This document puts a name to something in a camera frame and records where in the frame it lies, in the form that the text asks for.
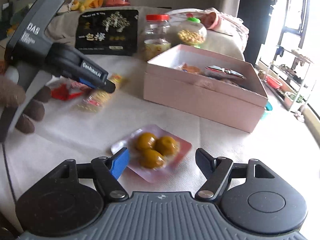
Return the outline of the brown gloved hand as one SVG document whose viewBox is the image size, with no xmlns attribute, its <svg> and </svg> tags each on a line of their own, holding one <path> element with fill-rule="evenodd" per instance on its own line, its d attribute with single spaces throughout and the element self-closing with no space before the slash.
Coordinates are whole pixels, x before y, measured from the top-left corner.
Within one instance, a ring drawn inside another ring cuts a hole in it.
<svg viewBox="0 0 320 240">
<path fill-rule="evenodd" d="M 25 101 L 23 88 L 1 75 L 1 106 L 16 109 Z M 15 126 L 24 134 L 34 133 L 35 126 L 32 121 L 42 121 L 45 114 L 44 103 L 51 98 L 51 90 L 44 86 L 27 104 Z"/>
</svg>

